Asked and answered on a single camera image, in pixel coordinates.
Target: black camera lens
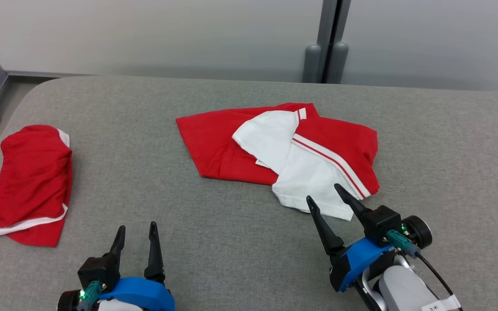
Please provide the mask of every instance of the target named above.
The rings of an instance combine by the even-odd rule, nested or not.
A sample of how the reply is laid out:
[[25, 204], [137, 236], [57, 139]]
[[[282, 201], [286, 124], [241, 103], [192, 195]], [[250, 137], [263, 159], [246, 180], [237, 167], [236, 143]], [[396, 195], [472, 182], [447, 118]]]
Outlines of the black camera lens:
[[80, 290], [68, 291], [61, 294], [57, 311], [77, 311], [78, 300], [80, 299]]
[[432, 242], [431, 231], [428, 225], [417, 216], [409, 216], [402, 220], [403, 226], [409, 233], [409, 238], [416, 246], [423, 249]]

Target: gray fabric tabletop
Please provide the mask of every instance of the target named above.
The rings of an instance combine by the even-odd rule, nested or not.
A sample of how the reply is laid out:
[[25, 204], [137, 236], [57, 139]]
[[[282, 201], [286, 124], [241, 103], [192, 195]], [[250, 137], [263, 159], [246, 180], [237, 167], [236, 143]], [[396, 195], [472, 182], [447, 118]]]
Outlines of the gray fabric tabletop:
[[[103, 76], [36, 87], [5, 129], [3, 137], [30, 124], [67, 132], [74, 177], [57, 248], [0, 237], [0, 311], [54, 310], [119, 225], [121, 274], [142, 276], [151, 220], [180, 311], [365, 311], [354, 290], [332, 289], [310, 215], [280, 206], [269, 186], [199, 177], [174, 121], [285, 102], [314, 102], [322, 116], [376, 129], [381, 189], [364, 203], [423, 218], [434, 238], [423, 255], [464, 309], [498, 310], [498, 93]], [[346, 242], [363, 236], [357, 220], [326, 220]]]

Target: green connector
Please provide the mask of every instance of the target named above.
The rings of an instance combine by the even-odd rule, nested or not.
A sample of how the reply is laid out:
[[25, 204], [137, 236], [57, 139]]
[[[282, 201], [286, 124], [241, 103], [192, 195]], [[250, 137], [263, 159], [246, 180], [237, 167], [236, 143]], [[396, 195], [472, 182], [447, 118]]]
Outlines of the green connector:
[[405, 254], [416, 258], [416, 253], [420, 253], [420, 248], [412, 243], [409, 238], [396, 232], [396, 230], [389, 230], [386, 236], [389, 243], [391, 243], [395, 248], [400, 248]]
[[99, 300], [101, 292], [103, 292], [101, 283], [99, 283], [99, 281], [91, 281], [85, 291], [80, 291], [80, 303], [78, 304], [77, 309], [90, 311], [95, 302]]

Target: red fabric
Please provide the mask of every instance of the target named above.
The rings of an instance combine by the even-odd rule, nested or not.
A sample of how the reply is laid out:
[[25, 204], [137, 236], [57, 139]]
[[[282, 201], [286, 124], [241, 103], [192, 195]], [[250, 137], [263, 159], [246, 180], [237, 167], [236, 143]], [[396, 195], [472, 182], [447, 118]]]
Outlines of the red fabric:
[[[40, 217], [56, 218], [69, 205], [72, 151], [57, 129], [27, 126], [1, 142], [0, 228]], [[16, 242], [56, 247], [65, 219], [7, 234]]]
[[378, 152], [375, 130], [361, 124], [320, 117], [301, 120], [296, 134], [338, 154], [349, 164], [370, 194], [378, 192], [380, 185], [372, 169]]
[[307, 118], [318, 117], [313, 104], [289, 102], [274, 107], [205, 112], [177, 118], [176, 123], [202, 177], [272, 185], [278, 175], [255, 164], [257, 159], [243, 150], [232, 135], [244, 122], [263, 112], [297, 111], [301, 108], [306, 108]]

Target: red stripe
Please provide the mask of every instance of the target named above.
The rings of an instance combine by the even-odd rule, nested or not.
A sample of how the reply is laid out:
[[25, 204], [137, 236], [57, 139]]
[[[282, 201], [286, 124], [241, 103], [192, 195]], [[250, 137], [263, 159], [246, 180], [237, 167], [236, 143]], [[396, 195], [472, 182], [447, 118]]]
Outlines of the red stripe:
[[330, 161], [332, 161], [332, 162], [334, 162], [336, 165], [338, 165], [338, 167], [339, 167], [340, 169], [342, 169], [342, 171], [345, 173], [345, 175], [347, 176], [347, 178], [351, 181], [351, 183], [353, 184], [353, 187], [354, 187], [354, 188], [358, 191], [358, 193], [360, 193], [361, 197], [364, 197], [364, 194], [362, 194], [362, 191], [360, 191], [360, 189], [358, 188], [358, 186], [356, 185], [356, 183], [354, 183], [354, 181], [353, 181], [353, 179], [351, 178], [351, 176], [350, 176], [350, 175], [347, 173], [347, 171], [346, 171], [346, 170], [342, 167], [342, 165], [340, 165], [340, 164], [339, 164], [339, 162], [337, 162], [336, 160], [334, 160], [334, 159], [332, 159], [332, 158], [328, 157], [328, 156], [327, 156], [327, 155], [325, 155], [324, 153], [322, 153], [322, 152], [320, 152], [320, 151], [318, 151], [318, 150], [314, 149], [313, 147], [310, 147], [309, 145], [304, 144], [304, 143], [302, 143], [302, 142], [298, 141], [296, 138], [292, 138], [292, 140], [293, 140], [294, 142], [297, 142], [298, 144], [302, 144], [303, 146], [305, 146], [305, 147], [309, 148], [310, 150], [312, 150], [312, 151], [314, 151], [314, 152], [316, 152], [316, 153], [320, 154], [320, 155], [321, 155], [321, 156], [323, 156], [324, 158], [329, 159]]

